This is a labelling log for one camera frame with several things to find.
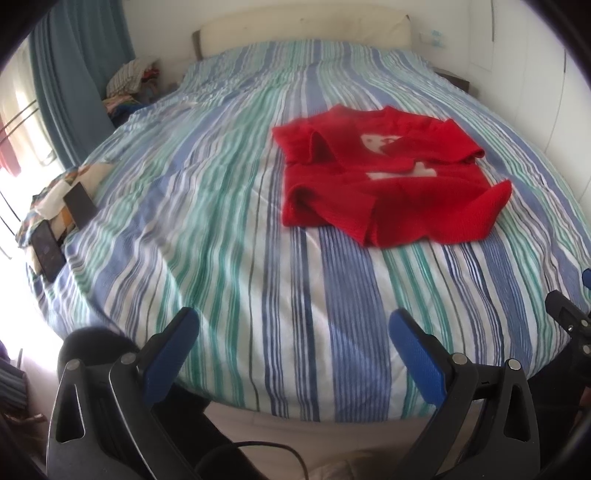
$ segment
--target white wall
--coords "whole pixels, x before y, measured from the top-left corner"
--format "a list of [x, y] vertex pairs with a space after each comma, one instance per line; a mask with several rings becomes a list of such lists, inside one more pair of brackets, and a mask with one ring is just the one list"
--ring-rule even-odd
[[[269, 4], [339, 0], [125, 0], [136, 54], [161, 58], [163, 82], [194, 62], [191, 34], [214, 18]], [[470, 80], [473, 92], [546, 152], [591, 220], [591, 92], [551, 30], [522, 0], [340, 0], [407, 12], [413, 50]], [[420, 42], [438, 30], [444, 48]]]

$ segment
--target blue gripper pad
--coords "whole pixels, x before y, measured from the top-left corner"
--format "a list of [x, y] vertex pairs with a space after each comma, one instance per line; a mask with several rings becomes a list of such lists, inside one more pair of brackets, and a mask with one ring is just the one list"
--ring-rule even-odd
[[591, 268], [587, 268], [581, 277], [583, 280], [583, 285], [591, 290]]
[[142, 399], [149, 407], [164, 400], [199, 335], [197, 312], [185, 307], [179, 314], [180, 323], [144, 372]]
[[425, 401], [439, 408], [446, 397], [445, 375], [407, 325], [400, 310], [390, 315], [388, 333]]

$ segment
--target smartphone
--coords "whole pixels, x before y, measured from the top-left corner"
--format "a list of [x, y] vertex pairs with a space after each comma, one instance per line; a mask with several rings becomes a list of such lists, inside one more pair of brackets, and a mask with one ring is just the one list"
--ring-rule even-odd
[[66, 257], [61, 253], [51, 226], [43, 220], [31, 235], [31, 245], [37, 254], [43, 275], [49, 283], [55, 282], [57, 274], [66, 264]]
[[64, 195], [64, 203], [72, 216], [72, 220], [82, 230], [96, 215], [97, 209], [86, 193], [84, 185], [77, 183]]

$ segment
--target wooden bedside table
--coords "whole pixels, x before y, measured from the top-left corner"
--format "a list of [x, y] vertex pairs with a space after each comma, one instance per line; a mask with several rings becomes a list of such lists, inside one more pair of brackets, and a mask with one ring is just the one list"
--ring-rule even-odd
[[437, 73], [440, 77], [445, 78], [448, 80], [452, 85], [458, 87], [460, 90], [463, 90], [466, 93], [469, 93], [468, 90], [470, 89], [470, 82], [465, 80], [452, 72], [448, 72], [447, 70], [443, 69], [433, 69], [435, 73]]

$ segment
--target bedsheet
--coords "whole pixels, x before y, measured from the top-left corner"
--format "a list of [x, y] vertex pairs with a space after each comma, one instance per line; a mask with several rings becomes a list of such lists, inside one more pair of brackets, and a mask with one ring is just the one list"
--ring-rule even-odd
[[[361, 248], [331, 228], [281, 225], [284, 156], [270, 129], [342, 104], [453, 118], [514, 192], [482, 242]], [[450, 352], [532, 375], [566, 344], [544, 311], [590, 304], [589, 230], [543, 155], [407, 51], [292, 41], [229, 50], [131, 116], [89, 157], [115, 168], [100, 212], [66, 240], [53, 285], [31, 275], [61, 336], [89, 326], [140, 346], [182, 306], [199, 339], [179, 381], [212, 400], [310, 421], [429, 412], [387, 335], [407, 308]]]

